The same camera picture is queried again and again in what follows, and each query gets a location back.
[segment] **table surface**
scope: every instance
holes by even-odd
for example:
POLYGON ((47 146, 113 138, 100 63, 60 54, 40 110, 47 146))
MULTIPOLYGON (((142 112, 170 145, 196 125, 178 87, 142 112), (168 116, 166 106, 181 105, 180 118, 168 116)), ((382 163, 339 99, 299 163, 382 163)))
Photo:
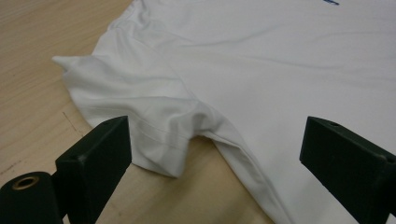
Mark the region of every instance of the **table surface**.
MULTIPOLYGON (((90 54, 129 4, 0 0, 0 186, 33 171, 53 174, 54 161, 92 129, 51 57, 90 54)), ((181 178, 131 165, 97 223, 273 222, 213 143, 197 137, 181 178)))

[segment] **white fabric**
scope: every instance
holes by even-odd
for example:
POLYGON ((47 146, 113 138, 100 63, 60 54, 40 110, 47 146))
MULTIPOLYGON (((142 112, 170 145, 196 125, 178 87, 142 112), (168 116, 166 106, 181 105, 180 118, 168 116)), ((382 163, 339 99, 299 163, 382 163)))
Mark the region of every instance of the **white fabric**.
POLYGON ((128 115, 133 163, 179 176, 215 140, 275 223, 356 223, 299 162, 308 116, 396 153, 396 1, 134 0, 93 54, 55 57, 92 125, 128 115))

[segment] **wooden table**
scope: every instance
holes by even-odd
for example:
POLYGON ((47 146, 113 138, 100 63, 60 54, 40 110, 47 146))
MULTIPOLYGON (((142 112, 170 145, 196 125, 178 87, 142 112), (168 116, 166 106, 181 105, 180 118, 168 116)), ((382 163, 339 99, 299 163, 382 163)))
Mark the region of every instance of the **wooden table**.
MULTIPOLYGON (((55 55, 86 55, 130 0, 0 0, 0 185, 54 161, 92 128, 55 55)), ((272 223, 203 137, 179 179, 131 165, 98 223, 272 223)))

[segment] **metal screw hole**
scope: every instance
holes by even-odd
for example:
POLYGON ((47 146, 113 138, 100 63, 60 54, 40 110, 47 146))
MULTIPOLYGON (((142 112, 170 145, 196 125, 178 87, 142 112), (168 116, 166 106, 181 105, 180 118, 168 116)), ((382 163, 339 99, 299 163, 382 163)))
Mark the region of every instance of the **metal screw hole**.
POLYGON ((330 122, 330 125, 332 125, 333 127, 340 127, 340 125, 339 125, 339 124, 337 124, 337 123, 334 123, 334 122, 330 122))
POLYGON ((15 182, 14 185, 12 185, 12 188, 15 190, 29 189, 38 182, 38 179, 38 176, 35 175, 26 176, 25 178, 15 182))

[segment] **white t-shirt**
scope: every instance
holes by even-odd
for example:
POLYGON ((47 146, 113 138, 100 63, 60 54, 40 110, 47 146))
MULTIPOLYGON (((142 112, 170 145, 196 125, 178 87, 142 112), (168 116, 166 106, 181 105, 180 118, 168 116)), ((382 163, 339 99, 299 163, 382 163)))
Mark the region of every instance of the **white t-shirt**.
POLYGON ((179 176, 214 139, 275 223, 356 223, 299 162, 308 116, 396 153, 396 1, 134 0, 54 57, 85 119, 128 115, 133 163, 179 176))

